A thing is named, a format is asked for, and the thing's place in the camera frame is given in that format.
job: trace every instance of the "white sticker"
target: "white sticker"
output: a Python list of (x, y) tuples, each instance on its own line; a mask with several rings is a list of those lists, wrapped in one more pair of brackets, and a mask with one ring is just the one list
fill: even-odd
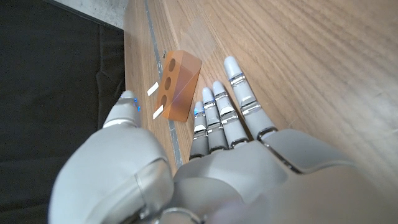
[(163, 105), (161, 105), (160, 108), (155, 111), (153, 119), (157, 118), (162, 111), (163, 111)]
[(151, 96), (159, 87), (159, 84), (156, 82), (152, 87), (148, 90), (148, 96)]

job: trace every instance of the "wooden table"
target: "wooden table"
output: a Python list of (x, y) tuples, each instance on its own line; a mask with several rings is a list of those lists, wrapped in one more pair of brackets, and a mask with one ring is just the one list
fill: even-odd
[(398, 1), (131, 0), (124, 41), (126, 88), (142, 105), (142, 126), (188, 161), (193, 116), (152, 120), (164, 51), (203, 60), (193, 104), (215, 80), (233, 95), (223, 60), (237, 58), (279, 129), (301, 130), (352, 157), (398, 202)]

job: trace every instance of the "black fabric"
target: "black fabric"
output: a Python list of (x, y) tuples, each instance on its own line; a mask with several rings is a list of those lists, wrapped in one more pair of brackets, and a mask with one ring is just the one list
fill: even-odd
[(0, 1), (0, 223), (46, 223), (54, 180), (124, 91), (123, 31)]

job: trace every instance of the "white robotic hand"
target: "white robotic hand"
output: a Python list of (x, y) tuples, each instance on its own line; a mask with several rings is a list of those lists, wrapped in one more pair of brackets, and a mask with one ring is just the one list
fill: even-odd
[(158, 213), (174, 191), (163, 147), (141, 129), (138, 100), (125, 91), (64, 165), (54, 183), (49, 223), (121, 223)]
[(228, 57), (224, 67), (248, 133), (224, 87), (214, 82), (195, 105), (190, 162), (172, 177), (163, 147), (139, 128), (137, 99), (126, 91), (104, 128), (60, 171), (49, 223), (398, 220), (351, 160), (307, 134), (278, 131), (235, 59)]
[(194, 110), (190, 162), (174, 177), (174, 222), (394, 221), (393, 209), (350, 159), (299, 131), (278, 131), (236, 60), (227, 57), (224, 68), (249, 133), (221, 82), (214, 82), (213, 91), (203, 89)]
[[(253, 139), (262, 141), (276, 132), (277, 129), (257, 102), (235, 58), (227, 57), (224, 68)], [(196, 103), (194, 110), (194, 138), (190, 159), (203, 157), (217, 150), (234, 149), (249, 142), (238, 112), (223, 84), (215, 81), (213, 92), (206, 87), (202, 95), (203, 103)]]

